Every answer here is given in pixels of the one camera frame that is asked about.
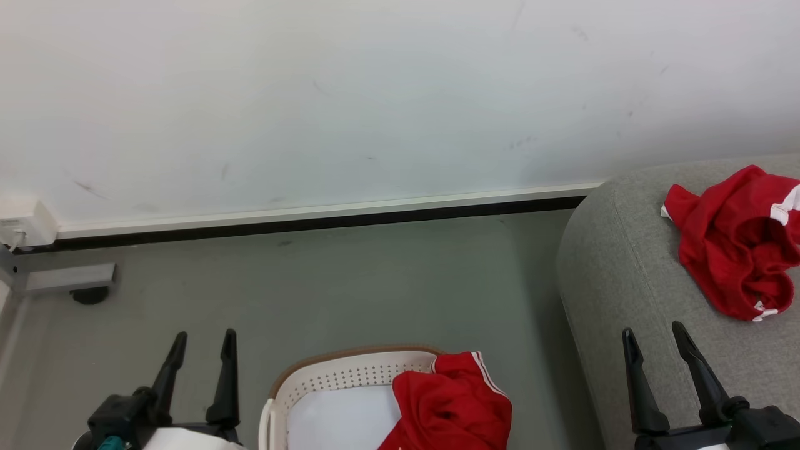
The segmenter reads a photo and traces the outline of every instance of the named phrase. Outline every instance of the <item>red clothing with white stripes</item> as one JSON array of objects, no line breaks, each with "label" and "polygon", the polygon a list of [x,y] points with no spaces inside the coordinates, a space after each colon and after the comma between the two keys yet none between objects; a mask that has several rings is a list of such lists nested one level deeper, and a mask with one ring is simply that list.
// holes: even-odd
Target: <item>red clothing with white stripes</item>
[{"label": "red clothing with white stripes", "polygon": [[492,382],[481,353],[439,356],[431,371],[394,379],[402,417],[379,450],[505,450],[511,402]]},{"label": "red clothing with white stripes", "polygon": [[681,264],[720,312],[758,322],[792,304],[800,181],[748,166],[702,195],[673,185],[664,208],[681,230]]}]

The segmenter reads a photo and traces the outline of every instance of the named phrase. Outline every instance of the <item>white wall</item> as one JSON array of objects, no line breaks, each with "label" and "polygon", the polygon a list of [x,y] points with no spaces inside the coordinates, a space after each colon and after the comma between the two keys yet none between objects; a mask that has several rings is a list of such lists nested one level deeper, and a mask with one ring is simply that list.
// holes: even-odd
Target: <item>white wall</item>
[{"label": "white wall", "polygon": [[4,0],[0,191],[75,225],[790,151],[799,23],[779,0]]}]

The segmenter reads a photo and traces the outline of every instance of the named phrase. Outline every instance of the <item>gray floor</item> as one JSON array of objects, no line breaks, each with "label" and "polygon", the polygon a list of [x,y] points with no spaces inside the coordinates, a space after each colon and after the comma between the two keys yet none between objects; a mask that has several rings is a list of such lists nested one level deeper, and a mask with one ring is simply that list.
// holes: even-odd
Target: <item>gray floor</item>
[{"label": "gray floor", "polygon": [[[106,396],[152,383],[179,331],[188,331],[189,346],[173,417],[201,420],[213,400],[223,333],[232,327],[239,435],[251,450],[267,392],[284,368],[323,352],[396,343],[482,351],[514,403],[509,448],[600,448],[555,286],[554,257],[569,216],[549,211],[25,257],[25,270],[115,262],[120,276],[99,305],[67,295],[30,301],[0,392],[2,420],[16,428],[6,438],[18,450],[69,448]],[[24,406],[9,411],[13,399]]]}]

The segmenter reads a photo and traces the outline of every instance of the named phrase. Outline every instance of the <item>black baseboard strip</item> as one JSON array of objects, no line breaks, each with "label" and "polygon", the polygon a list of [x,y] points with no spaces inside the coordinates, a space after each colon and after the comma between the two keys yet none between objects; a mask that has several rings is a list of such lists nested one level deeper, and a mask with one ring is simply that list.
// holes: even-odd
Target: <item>black baseboard strip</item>
[{"label": "black baseboard strip", "polygon": [[346,215],[324,219],[290,220],[285,222],[228,225],[224,227],[191,228],[187,230],[152,231],[129,235],[97,236],[75,239],[58,239],[51,245],[32,247],[28,251],[16,250],[15,255],[32,255],[52,251],[88,250],[92,248],[123,247],[143,243],[163,243],[182,240],[225,238],[231,236],[264,235],[287,231],[320,230],[324,228],[362,227],[382,223],[418,222],[422,220],[453,219],[480,215],[517,214],[522,212],[554,211],[575,208],[585,196],[560,199],[526,200],[522,202],[490,203],[466,207],[383,212],[367,215]]}]

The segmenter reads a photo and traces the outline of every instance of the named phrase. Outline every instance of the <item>basket rim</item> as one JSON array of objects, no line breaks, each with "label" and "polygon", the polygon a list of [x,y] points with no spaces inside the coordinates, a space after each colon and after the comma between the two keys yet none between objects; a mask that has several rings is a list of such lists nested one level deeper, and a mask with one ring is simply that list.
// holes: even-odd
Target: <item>basket rim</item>
[{"label": "basket rim", "polygon": [[326,361],[338,360],[340,358],[348,358],[351,356],[361,356],[361,355],[369,355],[370,353],[387,353],[387,352],[426,352],[436,356],[441,356],[445,354],[445,352],[443,352],[442,350],[433,347],[431,345],[425,345],[425,344],[373,345],[367,347],[356,347],[348,350],[340,350],[338,352],[323,353],[321,355],[305,358],[304,360],[300,360],[297,363],[290,365],[285,371],[283,371],[283,373],[281,373],[280,376],[278,376],[278,378],[272,384],[269,398],[274,399],[278,395],[278,391],[280,391],[281,386],[283,386],[283,383],[286,382],[286,380],[288,380],[293,373],[304,367],[308,367],[314,364],[324,363]]}]

